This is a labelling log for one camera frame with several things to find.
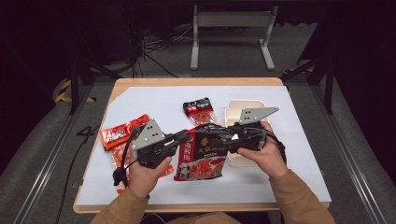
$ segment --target white tabletop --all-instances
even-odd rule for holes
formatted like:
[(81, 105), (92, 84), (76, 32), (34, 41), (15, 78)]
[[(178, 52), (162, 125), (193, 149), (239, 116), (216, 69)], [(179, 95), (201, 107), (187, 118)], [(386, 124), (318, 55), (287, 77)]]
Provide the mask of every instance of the white tabletop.
[[(185, 102), (208, 97), (217, 120), (224, 123), (224, 110), (231, 100), (260, 100), (265, 106), (279, 107), (269, 116), (278, 139), (286, 146), (288, 166), (323, 203), (331, 197), (286, 87), (283, 86), (175, 86), (131, 87), (109, 106), (102, 128), (114, 127), (148, 114), (164, 133), (193, 127), (183, 113)], [(176, 168), (178, 152), (172, 164)], [(117, 197), (113, 186), (111, 153), (99, 142), (93, 149), (83, 185), (75, 205), (102, 206)], [(239, 204), (275, 203), (268, 176), (257, 167), (233, 167), (225, 163), (222, 177), (210, 180), (175, 181), (172, 174), (160, 178), (150, 193), (149, 204)]]

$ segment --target food container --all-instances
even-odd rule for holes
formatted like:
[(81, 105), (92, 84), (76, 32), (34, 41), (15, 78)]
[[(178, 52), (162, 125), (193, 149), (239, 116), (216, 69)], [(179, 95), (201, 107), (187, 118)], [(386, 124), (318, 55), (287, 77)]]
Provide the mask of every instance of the food container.
[[(234, 125), (234, 123), (239, 120), (242, 109), (244, 108), (264, 108), (264, 107), (265, 107), (264, 102), (259, 100), (232, 100), (224, 111), (225, 126), (228, 127)], [(237, 153), (228, 152), (227, 161), (232, 166), (245, 166), (245, 167), (257, 166), (256, 162), (246, 159), (245, 157), (242, 157)]]

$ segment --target person's left hand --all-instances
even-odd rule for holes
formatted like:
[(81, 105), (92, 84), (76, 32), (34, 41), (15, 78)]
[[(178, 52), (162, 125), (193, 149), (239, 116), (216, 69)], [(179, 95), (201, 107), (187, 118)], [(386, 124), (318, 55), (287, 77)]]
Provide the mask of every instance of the person's left hand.
[(172, 158), (167, 157), (155, 169), (149, 169), (135, 162), (129, 167), (129, 185), (128, 188), (137, 196), (147, 198), (149, 193), (155, 188), (158, 178), (165, 172), (171, 163)]

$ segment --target sleeve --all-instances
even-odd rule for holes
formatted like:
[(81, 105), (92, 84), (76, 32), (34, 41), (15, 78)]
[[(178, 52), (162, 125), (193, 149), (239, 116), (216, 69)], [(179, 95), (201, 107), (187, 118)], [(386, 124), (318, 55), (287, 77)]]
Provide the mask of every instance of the sleeve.
[(142, 198), (125, 188), (91, 223), (140, 223), (149, 198)]
[(286, 223), (335, 223), (327, 208), (292, 170), (271, 178), (270, 183)]

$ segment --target hand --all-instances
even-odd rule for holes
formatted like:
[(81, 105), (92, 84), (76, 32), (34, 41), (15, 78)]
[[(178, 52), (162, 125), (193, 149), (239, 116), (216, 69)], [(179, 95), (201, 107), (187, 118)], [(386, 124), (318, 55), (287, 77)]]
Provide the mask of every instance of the hand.
[[(262, 127), (273, 133), (269, 123), (262, 121)], [(280, 177), (289, 171), (285, 162), (283, 162), (276, 141), (271, 137), (266, 137), (266, 143), (262, 150), (253, 151), (241, 147), (238, 148), (238, 154), (255, 161), (270, 178)]]
[[(155, 188), (161, 174), (165, 172), (171, 163), (172, 158), (167, 157), (155, 169), (150, 169), (141, 166), (139, 162), (135, 162), (129, 167), (129, 185), (137, 196), (147, 198), (149, 193)], [(130, 162), (134, 161), (134, 156), (131, 155)]]

